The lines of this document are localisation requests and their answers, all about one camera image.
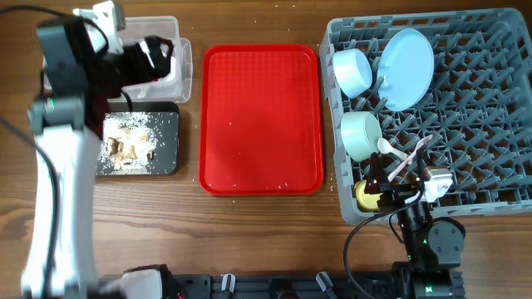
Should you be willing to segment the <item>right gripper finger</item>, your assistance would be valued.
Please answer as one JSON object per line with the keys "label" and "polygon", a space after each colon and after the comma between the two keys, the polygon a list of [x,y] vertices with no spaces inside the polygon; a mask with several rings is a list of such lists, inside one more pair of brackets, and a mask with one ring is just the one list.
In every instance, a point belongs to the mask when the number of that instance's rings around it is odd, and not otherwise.
{"label": "right gripper finger", "polygon": [[385,172],[379,154],[373,153],[370,158],[370,169],[365,187],[366,194],[379,194],[385,183]]}
{"label": "right gripper finger", "polygon": [[430,179],[431,168],[434,166],[430,155],[427,153],[426,149],[419,149],[416,152],[416,169],[418,174],[418,179],[421,182],[425,182]]}

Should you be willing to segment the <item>yellow plastic cup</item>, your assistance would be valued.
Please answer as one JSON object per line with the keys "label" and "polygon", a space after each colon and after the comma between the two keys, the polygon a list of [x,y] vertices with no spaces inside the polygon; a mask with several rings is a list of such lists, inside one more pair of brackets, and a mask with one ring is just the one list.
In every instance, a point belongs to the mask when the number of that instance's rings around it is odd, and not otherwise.
{"label": "yellow plastic cup", "polygon": [[366,180],[360,180],[353,186],[354,198],[357,200],[358,207],[363,212],[378,212],[378,201],[381,194],[367,194],[365,192]]}

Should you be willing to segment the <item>white plastic spoon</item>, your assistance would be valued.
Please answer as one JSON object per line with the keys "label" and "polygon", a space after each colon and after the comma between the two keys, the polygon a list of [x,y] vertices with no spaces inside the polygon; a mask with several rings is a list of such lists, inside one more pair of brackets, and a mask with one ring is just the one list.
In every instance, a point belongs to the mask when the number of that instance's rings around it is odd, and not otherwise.
{"label": "white plastic spoon", "polygon": [[382,137],[377,141],[377,148],[381,154],[393,154],[401,160],[406,160],[408,157],[406,153],[394,148],[388,140]]}

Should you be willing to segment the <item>mint green bowl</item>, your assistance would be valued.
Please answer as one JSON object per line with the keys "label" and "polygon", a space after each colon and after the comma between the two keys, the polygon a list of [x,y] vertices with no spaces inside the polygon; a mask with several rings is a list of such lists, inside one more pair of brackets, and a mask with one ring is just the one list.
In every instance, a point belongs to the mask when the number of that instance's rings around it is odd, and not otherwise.
{"label": "mint green bowl", "polygon": [[378,152],[382,130],[377,118],[367,111],[347,112],[341,119],[341,137],[352,160],[362,162]]}

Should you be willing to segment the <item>rice and food scraps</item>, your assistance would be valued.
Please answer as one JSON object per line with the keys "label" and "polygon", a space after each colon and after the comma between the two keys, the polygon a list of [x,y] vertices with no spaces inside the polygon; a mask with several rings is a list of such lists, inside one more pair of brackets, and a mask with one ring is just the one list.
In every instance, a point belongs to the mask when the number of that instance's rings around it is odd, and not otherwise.
{"label": "rice and food scraps", "polygon": [[116,112],[106,115],[96,174],[151,174],[157,137],[155,117],[148,112]]}

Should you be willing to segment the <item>light blue plate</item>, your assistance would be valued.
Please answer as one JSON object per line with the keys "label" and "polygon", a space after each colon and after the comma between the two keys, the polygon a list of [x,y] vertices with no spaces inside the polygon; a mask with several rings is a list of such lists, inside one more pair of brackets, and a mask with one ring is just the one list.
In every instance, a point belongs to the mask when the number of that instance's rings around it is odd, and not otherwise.
{"label": "light blue plate", "polygon": [[419,31],[398,32],[380,56],[377,78],[384,81],[378,96],[385,107],[403,111],[413,107],[427,93],[434,75],[435,57],[431,44]]}

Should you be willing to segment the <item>light blue bowl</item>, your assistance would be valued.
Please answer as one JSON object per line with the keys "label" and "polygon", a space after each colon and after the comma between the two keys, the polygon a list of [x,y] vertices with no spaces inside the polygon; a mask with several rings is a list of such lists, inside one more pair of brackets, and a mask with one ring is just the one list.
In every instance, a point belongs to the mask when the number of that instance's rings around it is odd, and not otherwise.
{"label": "light blue bowl", "polygon": [[368,90],[373,82],[372,68],[357,48],[338,51],[332,58],[333,72],[341,91],[354,98]]}

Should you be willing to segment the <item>white plastic fork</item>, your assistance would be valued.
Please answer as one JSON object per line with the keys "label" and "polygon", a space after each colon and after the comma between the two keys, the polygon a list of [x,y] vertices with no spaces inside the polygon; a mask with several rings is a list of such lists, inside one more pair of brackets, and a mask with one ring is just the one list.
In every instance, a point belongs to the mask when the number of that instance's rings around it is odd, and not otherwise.
{"label": "white plastic fork", "polygon": [[417,152],[420,150],[420,148],[431,141],[433,139],[433,135],[428,135],[427,137],[424,137],[420,141],[417,142],[415,149],[412,151],[411,154],[409,154],[405,160],[403,160],[388,176],[387,179],[389,182],[394,180],[396,176],[399,175],[399,173],[408,165],[410,164],[414,158],[416,157]]}

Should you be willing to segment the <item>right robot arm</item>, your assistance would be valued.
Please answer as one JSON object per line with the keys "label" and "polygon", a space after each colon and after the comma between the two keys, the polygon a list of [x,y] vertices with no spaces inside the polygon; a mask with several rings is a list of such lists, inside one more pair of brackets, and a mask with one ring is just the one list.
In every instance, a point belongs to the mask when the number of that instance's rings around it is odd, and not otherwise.
{"label": "right robot arm", "polygon": [[397,216],[408,260],[392,266],[396,298],[457,298],[452,271],[461,264],[464,226],[449,217],[431,216],[431,205],[453,184],[445,166],[436,166],[425,152],[416,156],[418,180],[392,184],[377,154],[370,158],[365,192],[379,196],[378,212]]}

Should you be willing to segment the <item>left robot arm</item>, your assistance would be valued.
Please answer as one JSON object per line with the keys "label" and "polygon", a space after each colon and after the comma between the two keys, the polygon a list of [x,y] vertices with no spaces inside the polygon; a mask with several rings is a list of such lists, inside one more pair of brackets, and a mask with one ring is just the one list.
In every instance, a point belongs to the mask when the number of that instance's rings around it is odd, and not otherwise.
{"label": "left robot arm", "polygon": [[109,102],[127,86],[170,73],[174,44],[158,36],[122,46],[87,18],[41,22],[37,37],[51,85],[28,110],[37,152],[37,196],[30,253],[21,279],[26,298],[117,298],[104,292],[92,246],[93,187]]}

